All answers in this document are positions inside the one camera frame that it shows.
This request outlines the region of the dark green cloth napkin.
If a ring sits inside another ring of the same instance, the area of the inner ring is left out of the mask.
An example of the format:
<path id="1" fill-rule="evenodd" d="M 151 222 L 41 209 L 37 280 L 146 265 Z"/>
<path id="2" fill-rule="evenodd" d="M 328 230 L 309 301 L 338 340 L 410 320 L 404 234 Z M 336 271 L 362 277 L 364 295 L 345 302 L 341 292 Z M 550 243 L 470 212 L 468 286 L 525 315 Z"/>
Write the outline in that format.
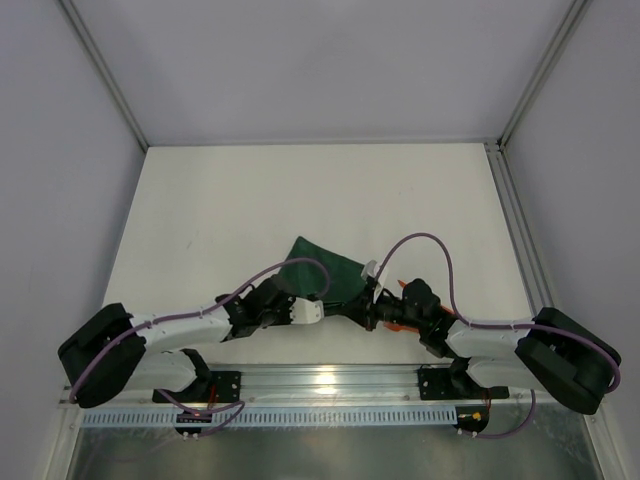
<path id="1" fill-rule="evenodd" d="M 296 262 L 280 268 L 277 276 L 289 291 L 296 296 L 321 299 L 326 316 L 340 315 L 349 302 L 365 290 L 362 278 L 364 265 L 345 256 L 324 249 L 299 236 L 293 243 L 286 259 L 307 258 L 320 263 L 323 270 L 309 262 Z"/>

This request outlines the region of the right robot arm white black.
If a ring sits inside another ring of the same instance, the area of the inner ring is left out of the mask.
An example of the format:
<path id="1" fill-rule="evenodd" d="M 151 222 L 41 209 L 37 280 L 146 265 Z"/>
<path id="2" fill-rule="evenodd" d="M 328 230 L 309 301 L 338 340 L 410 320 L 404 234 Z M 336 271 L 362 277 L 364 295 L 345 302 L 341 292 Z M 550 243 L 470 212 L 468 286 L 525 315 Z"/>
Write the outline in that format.
<path id="1" fill-rule="evenodd" d="M 422 279 L 399 296 L 369 279 L 342 314 L 368 331 L 380 323 L 414 331 L 430 354 L 449 360 L 443 373 L 423 381 L 438 398 L 526 389 L 591 415 L 620 383 L 620 355 L 555 308 L 543 308 L 530 322 L 481 326 L 443 306 Z"/>

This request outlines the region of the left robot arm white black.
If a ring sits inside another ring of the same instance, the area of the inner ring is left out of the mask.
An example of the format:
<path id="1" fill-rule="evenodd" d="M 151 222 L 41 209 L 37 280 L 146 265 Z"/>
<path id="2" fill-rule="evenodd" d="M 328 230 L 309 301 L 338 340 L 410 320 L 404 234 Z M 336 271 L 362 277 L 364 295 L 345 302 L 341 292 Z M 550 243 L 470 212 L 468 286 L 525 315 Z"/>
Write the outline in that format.
<path id="1" fill-rule="evenodd" d="M 322 316 L 316 298 L 291 293 L 272 276 L 189 312 L 132 314 L 121 303 L 106 305 L 62 343 L 58 357 L 69 399 L 83 409 L 127 391 L 196 402 L 212 381 L 197 346 L 243 339 L 263 328 L 313 324 Z"/>

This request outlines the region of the orange plastic fork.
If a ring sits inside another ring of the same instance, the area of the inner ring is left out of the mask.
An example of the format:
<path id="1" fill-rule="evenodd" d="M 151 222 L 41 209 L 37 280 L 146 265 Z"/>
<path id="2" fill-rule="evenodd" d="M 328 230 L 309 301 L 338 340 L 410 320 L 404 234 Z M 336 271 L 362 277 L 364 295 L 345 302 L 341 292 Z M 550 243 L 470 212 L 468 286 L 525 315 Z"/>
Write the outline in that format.
<path id="1" fill-rule="evenodd" d="M 390 331 L 393 331 L 393 332 L 409 332 L 409 333 L 413 333 L 413 334 L 418 334 L 419 333 L 419 330 L 417 328 L 409 327 L 409 326 L 403 326 L 403 325 L 399 325 L 399 324 L 395 324 L 395 323 L 386 322 L 384 324 L 384 326 L 387 329 L 389 329 Z"/>

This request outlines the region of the left black controller board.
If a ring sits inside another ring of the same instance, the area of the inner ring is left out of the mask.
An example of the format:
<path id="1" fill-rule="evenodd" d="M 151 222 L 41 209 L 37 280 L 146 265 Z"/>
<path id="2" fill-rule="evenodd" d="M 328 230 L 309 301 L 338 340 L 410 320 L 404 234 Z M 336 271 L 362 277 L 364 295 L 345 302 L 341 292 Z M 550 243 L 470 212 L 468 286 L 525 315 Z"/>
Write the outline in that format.
<path id="1" fill-rule="evenodd" d="M 174 429 L 182 440 L 198 439 L 211 427 L 210 415 L 182 411 L 176 416 Z"/>

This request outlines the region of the black controller board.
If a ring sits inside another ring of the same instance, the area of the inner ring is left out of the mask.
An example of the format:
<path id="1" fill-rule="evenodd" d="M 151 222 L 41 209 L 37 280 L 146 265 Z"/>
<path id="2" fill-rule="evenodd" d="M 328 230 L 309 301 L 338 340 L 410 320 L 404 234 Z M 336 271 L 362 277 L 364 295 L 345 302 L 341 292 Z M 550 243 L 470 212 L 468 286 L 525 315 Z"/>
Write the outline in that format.
<path id="1" fill-rule="evenodd" d="M 182 440 L 198 439 L 211 427 L 210 415 L 182 411 L 176 416 L 174 429 Z"/>
<path id="2" fill-rule="evenodd" d="M 490 411 L 486 406 L 466 405 L 455 407 L 453 427 L 459 434 L 479 436 L 487 427 Z"/>

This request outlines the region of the right black controller board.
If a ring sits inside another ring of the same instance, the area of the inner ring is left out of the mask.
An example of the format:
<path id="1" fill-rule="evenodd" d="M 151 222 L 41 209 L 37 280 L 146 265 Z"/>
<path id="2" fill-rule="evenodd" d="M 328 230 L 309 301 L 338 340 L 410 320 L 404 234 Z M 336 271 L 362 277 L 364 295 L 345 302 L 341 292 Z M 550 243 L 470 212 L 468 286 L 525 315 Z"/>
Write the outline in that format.
<path id="1" fill-rule="evenodd" d="M 459 434 L 479 436 L 487 427 L 490 411 L 486 406 L 466 405 L 455 407 L 453 427 Z"/>

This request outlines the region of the aluminium front rail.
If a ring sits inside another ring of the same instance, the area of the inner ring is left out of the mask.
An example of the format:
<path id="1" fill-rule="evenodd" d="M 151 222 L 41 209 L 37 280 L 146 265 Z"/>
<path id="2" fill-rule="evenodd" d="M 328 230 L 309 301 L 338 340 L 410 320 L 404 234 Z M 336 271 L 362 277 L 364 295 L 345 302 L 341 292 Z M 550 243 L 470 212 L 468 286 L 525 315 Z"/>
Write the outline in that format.
<path id="1" fill-rule="evenodd" d="M 446 365 L 421 365 L 448 368 Z M 187 359 L 185 366 L 176 360 L 164 365 L 125 367 L 102 375 L 93 371 L 72 399 L 89 409 L 103 405 L 126 392 L 147 395 L 153 403 L 175 401 L 166 390 L 178 392 L 198 376 L 210 371 L 240 371 L 240 400 L 310 401 L 314 398 L 361 398 L 419 400 L 415 365 L 212 365 Z"/>

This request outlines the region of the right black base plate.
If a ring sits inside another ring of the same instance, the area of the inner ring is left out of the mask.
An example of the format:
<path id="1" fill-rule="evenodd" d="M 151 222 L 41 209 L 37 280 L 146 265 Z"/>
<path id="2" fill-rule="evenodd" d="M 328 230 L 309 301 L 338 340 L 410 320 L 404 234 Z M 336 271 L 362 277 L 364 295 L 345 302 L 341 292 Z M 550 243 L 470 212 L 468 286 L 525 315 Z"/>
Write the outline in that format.
<path id="1" fill-rule="evenodd" d="M 449 368 L 421 366 L 416 374 L 420 399 L 423 401 L 503 400 L 510 396 L 507 387 L 480 387 L 466 372 L 453 373 Z"/>

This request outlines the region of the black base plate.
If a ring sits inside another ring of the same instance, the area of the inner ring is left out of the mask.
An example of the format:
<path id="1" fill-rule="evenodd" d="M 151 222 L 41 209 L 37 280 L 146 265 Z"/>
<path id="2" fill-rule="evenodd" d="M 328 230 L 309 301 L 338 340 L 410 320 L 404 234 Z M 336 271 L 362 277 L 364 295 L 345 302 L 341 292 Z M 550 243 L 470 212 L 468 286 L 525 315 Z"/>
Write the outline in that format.
<path id="1" fill-rule="evenodd" d="M 423 401 L 503 400 L 510 396 L 507 387 L 480 387 L 466 372 L 453 373 L 449 368 L 421 366 L 416 374 L 420 399 Z"/>
<path id="2" fill-rule="evenodd" d="M 240 371 L 210 371 L 198 376 L 185 389 L 167 394 L 180 403 L 222 404 L 240 399 L 242 373 Z"/>

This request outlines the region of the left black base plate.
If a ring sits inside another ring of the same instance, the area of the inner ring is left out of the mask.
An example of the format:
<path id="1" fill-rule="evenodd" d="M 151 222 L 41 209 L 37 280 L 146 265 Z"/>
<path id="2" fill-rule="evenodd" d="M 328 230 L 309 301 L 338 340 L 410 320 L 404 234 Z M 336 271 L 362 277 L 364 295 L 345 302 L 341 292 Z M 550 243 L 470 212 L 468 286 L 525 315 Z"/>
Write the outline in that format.
<path id="1" fill-rule="evenodd" d="M 222 404 L 240 399 L 242 373 L 240 371 L 210 371 L 198 376 L 185 389 L 167 394 L 180 403 Z"/>

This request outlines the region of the right aluminium side rail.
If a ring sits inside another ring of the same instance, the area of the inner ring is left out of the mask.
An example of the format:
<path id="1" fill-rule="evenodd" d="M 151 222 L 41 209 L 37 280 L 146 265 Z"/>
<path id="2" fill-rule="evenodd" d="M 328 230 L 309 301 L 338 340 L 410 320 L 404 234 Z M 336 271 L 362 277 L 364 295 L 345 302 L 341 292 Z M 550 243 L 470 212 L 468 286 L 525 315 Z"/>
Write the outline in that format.
<path id="1" fill-rule="evenodd" d="M 537 314 L 543 307 L 556 307 L 506 152 L 497 141 L 486 142 L 484 147 L 530 309 Z"/>

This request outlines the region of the left aluminium corner post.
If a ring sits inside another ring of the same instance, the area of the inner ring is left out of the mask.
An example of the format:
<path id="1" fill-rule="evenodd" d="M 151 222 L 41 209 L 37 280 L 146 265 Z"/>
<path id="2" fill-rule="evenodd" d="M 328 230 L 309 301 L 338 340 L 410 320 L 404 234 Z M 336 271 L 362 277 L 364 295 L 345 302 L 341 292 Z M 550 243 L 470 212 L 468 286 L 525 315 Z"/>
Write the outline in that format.
<path id="1" fill-rule="evenodd" d="M 147 153 L 150 143 L 79 8 L 72 0 L 55 3 L 140 150 Z"/>

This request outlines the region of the aluminium corner post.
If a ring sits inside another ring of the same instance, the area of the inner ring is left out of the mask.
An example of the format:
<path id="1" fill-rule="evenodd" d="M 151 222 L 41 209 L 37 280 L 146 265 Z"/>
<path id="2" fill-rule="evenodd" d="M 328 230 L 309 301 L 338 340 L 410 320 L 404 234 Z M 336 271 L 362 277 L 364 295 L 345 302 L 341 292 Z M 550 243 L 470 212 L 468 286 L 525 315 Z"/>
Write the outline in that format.
<path id="1" fill-rule="evenodd" d="M 140 150 L 147 153 L 150 143 L 79 8 L 72 0 L 55 3 Z"/>
<path id="2" fill-rule="evenodd" d="M 501 150 L 507 147 L 527 113 L 533 107 L 592 4 L 591 0 L 573 0 L 569 3 L 498 139 Z"/>

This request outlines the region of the right aluminium corner post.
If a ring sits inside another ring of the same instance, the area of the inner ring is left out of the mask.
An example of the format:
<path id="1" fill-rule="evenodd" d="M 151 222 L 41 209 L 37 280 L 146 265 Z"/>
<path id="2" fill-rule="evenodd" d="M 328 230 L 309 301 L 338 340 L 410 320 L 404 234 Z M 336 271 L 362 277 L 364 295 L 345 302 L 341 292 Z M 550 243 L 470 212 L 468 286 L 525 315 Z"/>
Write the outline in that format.
<path id="1" fill-rule="evenodd" d="M 573 0 L 569 3 L 498 139 L 501 150 L 507 147 L 527 113 L 533 107 L 592 4 L 591 0 Z"/>

